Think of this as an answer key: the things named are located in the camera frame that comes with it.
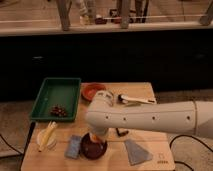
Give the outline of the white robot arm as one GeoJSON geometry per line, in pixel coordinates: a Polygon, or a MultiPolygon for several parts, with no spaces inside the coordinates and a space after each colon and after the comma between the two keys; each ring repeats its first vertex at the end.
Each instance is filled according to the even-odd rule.
{"type": "Polygon", "coordinates": [[[109,91],[98,91],[87,108],[85,120],[92,134],[102,138],[109,128],[195,135],[213,139],[213,102],[186,101],[114,107],[109,91]]]}

